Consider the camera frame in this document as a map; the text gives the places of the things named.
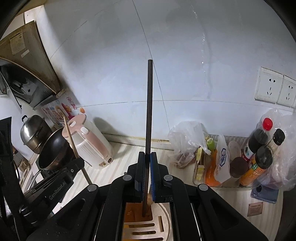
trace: round metal pivot cap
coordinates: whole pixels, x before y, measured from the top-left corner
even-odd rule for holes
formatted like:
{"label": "round metal pivot cap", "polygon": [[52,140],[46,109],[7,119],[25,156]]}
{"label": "round metal pivot cap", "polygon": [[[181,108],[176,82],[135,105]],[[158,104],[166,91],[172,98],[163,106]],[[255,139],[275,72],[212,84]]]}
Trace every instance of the round metal pivot cap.
{"label": "round metal pivot cap", "polygon": [[163,179],[166,180],[166,181],[171,181],[173,179],[173,177],[171,175],[165,175],[163,177]]}
{"label": "round metal pivot cap", "polygon": [[124,175],[122,179],[125,181],[129,181],[132,179],[132,176],[131,175]]}
{"label": "round metal pivot cap", "polygon": [[201,191],[207,191],[209,189],[209,187],[205,184],[200,184],[198,186],[198,188],[201,190]]}
{"label": "round metal pivot cap", "polygon": [[89,186],[87,187],[87,190],[89,190],[90,192],[95,191],[95,190],[96,190],[96,185],[94,185],[94,184],[89,185]]}

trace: pot lid handle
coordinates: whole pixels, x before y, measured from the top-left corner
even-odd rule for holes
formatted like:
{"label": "pot lid handle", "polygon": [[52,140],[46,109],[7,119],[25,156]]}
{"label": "pot lid handle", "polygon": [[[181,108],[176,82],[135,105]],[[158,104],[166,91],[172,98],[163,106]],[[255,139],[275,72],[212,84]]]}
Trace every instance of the pot lid handle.
{"label": "pot lid handle", "polygon": [[26,116],[26,115],[24,115],[23,117],[22,117],[22,122],[24,123],[24,119],[25,118],[27,118],[28,119],[28,117]]}

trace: pink and white kettle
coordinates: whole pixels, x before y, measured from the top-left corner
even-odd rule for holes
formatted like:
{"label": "pink and white kettle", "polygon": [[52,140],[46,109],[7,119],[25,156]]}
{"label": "pink and white kettle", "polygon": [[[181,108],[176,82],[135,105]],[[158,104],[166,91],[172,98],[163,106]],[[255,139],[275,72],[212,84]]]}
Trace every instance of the pink and white kettle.
{"label": "pink and white kettle", "polygon": [[[79,156],[88,164],[95,169],[101,169],[113,161],[112,146],[95,124],[86,119],[85,114],[73,117],[68,125]],[[62,135],[70,142],[65,127]]]}

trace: striped countertop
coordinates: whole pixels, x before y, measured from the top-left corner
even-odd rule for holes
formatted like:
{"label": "striped countertop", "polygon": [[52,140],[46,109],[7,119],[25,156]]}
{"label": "striped countertop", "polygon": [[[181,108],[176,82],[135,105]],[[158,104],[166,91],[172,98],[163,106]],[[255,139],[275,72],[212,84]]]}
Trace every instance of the striped countertop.
{"label": "striped countertop", "polygon": [[[144,147],[126,145],[111,142],[114,148],[113,162],[101,170],[97,170],[85,163],[85,169],[93,183],[98,186],[110,184],[114,179],[124,175],[128,166],[138,161],[140,151],[145,151]],[[169,161],[168,153],[171,151],[163,149],[151,149],[151,152],[157,153],[158,162],[168,167],[169,173],[183,180],[184,183],[194,185],[192,181],[194,165],[190,165],[185,169],[175,168]],[[73,197],[81,192],[87,186],[86,179],[80,171],[75,179],[73,186],[69,189],[61,203],[61,207],[65,206]],[[248,221],[263,232],[269,241],[274,241],[281,219],[281,211],[283,205],[283,192],[279,191],[276,204],[264,202],[263,212],[260,215],[247,217],[248,206],[250,203],[260,202],[251,198],[251,189],[246,188],[215,188],[216,191],[225,201],[235,208]]]}

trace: greasy range hood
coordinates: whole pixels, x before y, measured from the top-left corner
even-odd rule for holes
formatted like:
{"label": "greasy range hood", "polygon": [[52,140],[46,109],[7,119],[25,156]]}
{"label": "greasy range hood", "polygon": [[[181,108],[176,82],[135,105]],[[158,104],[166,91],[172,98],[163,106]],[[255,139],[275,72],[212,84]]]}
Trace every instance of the greasy range hood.
{"label": "greasy range hood", "polygon": [[64,92],[34,21],[0,41],[0,95],[12,93],[37,109]]}

